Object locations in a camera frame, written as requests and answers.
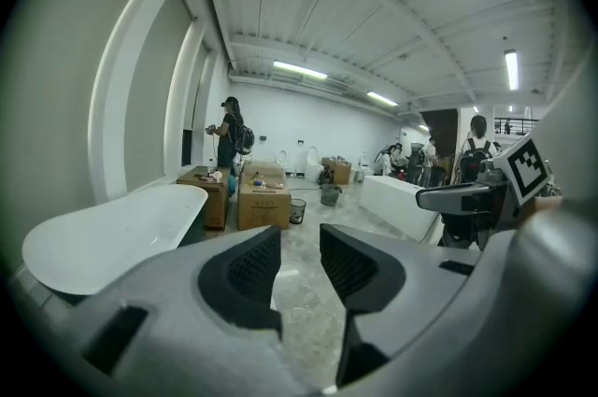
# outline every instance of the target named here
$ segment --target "fluorescent light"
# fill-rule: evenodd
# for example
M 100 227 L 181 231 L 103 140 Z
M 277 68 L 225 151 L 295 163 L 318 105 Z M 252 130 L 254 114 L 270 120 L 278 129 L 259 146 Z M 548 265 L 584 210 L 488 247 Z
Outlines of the fluorescent light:
M 283 70 L 289 70 L 290 72 L 300 73 L 301 75 L 310 75 L 313 78 L 325 79 L 328 77 L 325 73 L 315 72 L 313 70 L 309 70 L 307 68 L 303 68 L 302 66 L 297 66 L 294 64 L 284 64 L 283 62 L 274 62 L 275 68 L 282 68 Z
M 505 52 L 506 70 L 508 71 L 508 88 L 518 90 L 520 88 L 520 71 L 517 64 L 517 52 L 507 50 Z
M 396 103 L 393 102 L 393 100 L 389 100 L 388 98 L 385 98 L 384 96 L 381 96 L 377 93 L 374 92 L 368 92 L 367 96 L 371 96 L 372 98 L 376 98 L 377 100 L 380 100 L 381 102 L 386 103 L 387 105 L 391 105 L 391 106 L 397 106 Z

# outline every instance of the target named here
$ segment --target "bucket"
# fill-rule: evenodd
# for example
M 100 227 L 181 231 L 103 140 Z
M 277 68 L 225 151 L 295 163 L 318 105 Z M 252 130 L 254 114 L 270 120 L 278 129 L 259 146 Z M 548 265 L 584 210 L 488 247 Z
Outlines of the bucket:
M 338 195 L 343 192 L 339 186 L 335 184 L 321 185 L 321 203 L 327 206 L 334 206 L 338 201 Z
M 301 224 L 306 213 L 307 202 L 302 199 L 291 199 L 291 218 L 293 224 Z

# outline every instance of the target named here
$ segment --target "black cap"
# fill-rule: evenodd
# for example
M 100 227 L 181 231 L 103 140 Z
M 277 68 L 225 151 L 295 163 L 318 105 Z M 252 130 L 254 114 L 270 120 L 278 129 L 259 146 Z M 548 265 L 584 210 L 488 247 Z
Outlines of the black cap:
M 229 96 L 225 101 L 221 103 L 221 106 L 225 106 L 227 103 L 231 105 L 238 105 L 239 101 L 234 96 Z

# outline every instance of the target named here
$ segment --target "marble floor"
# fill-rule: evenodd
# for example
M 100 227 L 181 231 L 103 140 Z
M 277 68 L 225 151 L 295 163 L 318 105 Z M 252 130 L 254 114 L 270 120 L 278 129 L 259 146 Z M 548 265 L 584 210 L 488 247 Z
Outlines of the marble floor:
M 320 202 L 320 188 L 300 177 L 287 182 L 293 198 L 307 202 L 304 221 L 282 233 L 282 265 L 273 289 L 273 306 L 283 321 L 283 347 L 291 364 L 318 387 L 335 383 L 340 358 L 345 307 L 320 264 L 320 224 L 345 224 L 370 233 L 408 239 L 359 206 L 361 184 L 342 186 L 336 206 Z M 227 228 L 216 236 L 236 231 L 235 203 Z

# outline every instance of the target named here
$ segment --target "railing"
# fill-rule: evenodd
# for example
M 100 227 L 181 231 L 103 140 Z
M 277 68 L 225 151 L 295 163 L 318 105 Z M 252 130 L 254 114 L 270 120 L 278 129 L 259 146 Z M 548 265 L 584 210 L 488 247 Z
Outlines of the railing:
M 527 118 L 495 118 L 494 133 L 496 135 L 524 136 L 532 131 L 538 120 Z

